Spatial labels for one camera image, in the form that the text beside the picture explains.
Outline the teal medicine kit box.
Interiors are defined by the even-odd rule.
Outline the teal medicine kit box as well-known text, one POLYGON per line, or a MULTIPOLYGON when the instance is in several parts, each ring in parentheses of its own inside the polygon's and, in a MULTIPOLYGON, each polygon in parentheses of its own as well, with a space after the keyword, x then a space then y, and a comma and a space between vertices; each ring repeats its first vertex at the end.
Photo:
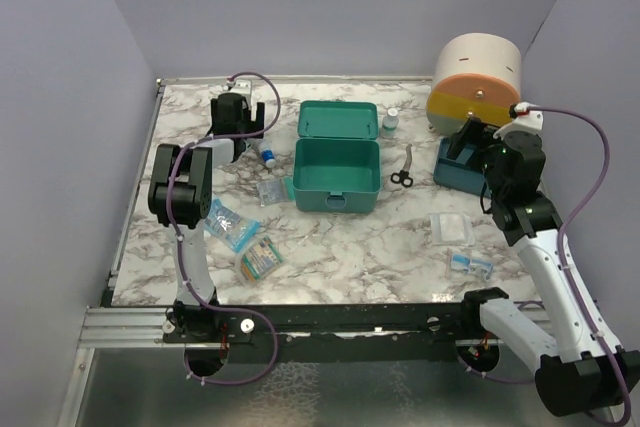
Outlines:
POLYGON ((297 133, 296 207, 303 212, 373 212, 382 187, 376 105, 306 100, 297 133))

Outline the white blue bandage roll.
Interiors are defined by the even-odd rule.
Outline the white blue bandage roll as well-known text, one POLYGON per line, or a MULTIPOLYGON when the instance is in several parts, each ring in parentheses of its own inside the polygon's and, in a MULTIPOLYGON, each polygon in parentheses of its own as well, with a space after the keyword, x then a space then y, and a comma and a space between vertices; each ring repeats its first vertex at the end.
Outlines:
POLYGON ((268 142, 261 139, 257 144, 257 149, 265 166, 268 169, 273 169, 277 165, 277 160, 268 142))

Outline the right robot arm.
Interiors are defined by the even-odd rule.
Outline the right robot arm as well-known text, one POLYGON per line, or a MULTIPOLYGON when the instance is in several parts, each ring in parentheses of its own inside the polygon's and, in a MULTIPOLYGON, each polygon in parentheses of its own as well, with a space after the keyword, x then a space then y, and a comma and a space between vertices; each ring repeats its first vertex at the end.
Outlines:
POLYGON ((501 128, 469 118, 452 135, 449 159, 473 148, 468 166, 483 177, 482 198, 529 272, 552 330, 530 320, 499 288, 469 291, 459 325, 469 337, 495 335, 527 366, 546 409, 557 417, 623 406, 639 382, 639 353, 628 351, 608 327, 574 264, 563 222, 540 189, 546 156, 541 123, 518 117, 501 128))

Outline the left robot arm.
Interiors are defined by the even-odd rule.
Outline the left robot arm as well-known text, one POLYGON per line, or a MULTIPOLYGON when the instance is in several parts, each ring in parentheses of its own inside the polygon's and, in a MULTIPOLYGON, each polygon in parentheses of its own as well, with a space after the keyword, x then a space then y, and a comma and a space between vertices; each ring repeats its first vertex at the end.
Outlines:
POLYGON ((183 147, 163 143, 156 149, 148 190, 149 211, 172 242, 177 278, 173 311, 187 316, 186 329, 206 342, 220 332, 216 286, 209 274, 205 233, 238 253, 257 233, 259 223, 240 216, 213 194, 213 170, 231 164, 262 139, 265 104, 251 105, 251 89, 229 88, 210 102, 211 127, 202 141, 183 147))

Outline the clear white-capped bottle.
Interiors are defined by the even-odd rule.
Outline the clear white-capped bottle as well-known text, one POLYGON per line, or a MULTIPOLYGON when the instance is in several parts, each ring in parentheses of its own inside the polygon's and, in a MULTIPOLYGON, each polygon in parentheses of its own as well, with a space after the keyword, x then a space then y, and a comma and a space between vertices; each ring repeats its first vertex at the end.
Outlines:
POLYGON ((380 134, 384 137, 391 138, 395 135, 399 125, 399 111, 396 108, 389 108, 382 120, 380 134))

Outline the blue divided tray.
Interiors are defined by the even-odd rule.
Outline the blue divided tray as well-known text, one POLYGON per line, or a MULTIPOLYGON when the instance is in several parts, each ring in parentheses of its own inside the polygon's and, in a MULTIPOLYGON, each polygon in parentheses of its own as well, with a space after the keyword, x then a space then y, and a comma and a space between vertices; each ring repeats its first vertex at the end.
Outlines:
POLYGON ((433 171, 434 182, 442 187, 489 198, 491 192, 485 184, 484 176, 468 165, 475 147, 467 145, 456 159, 450 159, 447 157, 449 146, 449 138, 440 141, 433 171))

